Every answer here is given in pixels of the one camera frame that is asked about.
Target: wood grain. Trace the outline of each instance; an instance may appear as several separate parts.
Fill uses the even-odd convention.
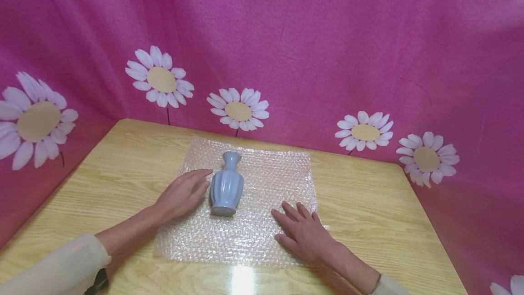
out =
[[[0,282],[80,234],[99,232],[155,202],[176,176],[194,134],[235,146],[303,150],[122,120],[0,254]],[[413,295],[466,294],[399,166],[309,152],[318,213],[337,240]],[[181,264],[154,258],[153,237],[145,235],[113,258],[109,294],[334,294],[326,272],[307,268]]]

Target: hand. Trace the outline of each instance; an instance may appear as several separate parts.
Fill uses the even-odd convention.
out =
[[[316,212],[309,213],[301,203],[297,209],[282,202],[285,215],[272,209],[275,220],[286,233],[275,235],[275,239],[282,247],[301,257],[310,264],[324,264],[330,253],[338,248],[338,243],[322,226]]]
[[[176,219],[190,212],[203,199],[209,182],[203,181],[213,170],[193,170],[176,178],[152,205],[159,212],[160,223]]]

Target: pink fabric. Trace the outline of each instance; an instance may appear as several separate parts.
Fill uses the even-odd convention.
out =
[[[206,101],[254,88],[270,117],[239,137],[348,154],[337,122],[390,114],[389,145],[351,155],[398,162],[398,142],[434,132],[460,156],[439,185],[414,185],[470,294],[524,275],[523,0],[2,0],[0,89],[17,71],[79,113],[65,156],[11,171],[0,160],[0,244],[119,119],[167,123],[125,67],[151,45],[194,85],[173,125],[234,135]]]

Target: vase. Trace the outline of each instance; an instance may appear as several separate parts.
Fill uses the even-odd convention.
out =
[[[210,196],[213,206],[211,213],[220,216],[233,216],[244,191],[244,177],[237,172],[237,165],[242,159],[239,153],[222,154],[224,168],[211,179]]]

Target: bubble wrap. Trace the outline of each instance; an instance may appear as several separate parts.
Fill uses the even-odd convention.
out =
[[[284,199],[292,204],[300,201],[308,209],[317,210],[309,153],[248,149],[194,137],[179,175],[196,168],[220,171],[226,151],[242,155],[237,171],[244,176],[244,193],[237,213],[232,218],[211,215],[207,193],[193,215],[159,230],[155,254],[186,262],[300,265],[273,238],[282,229],[270,211],[282,210]]]

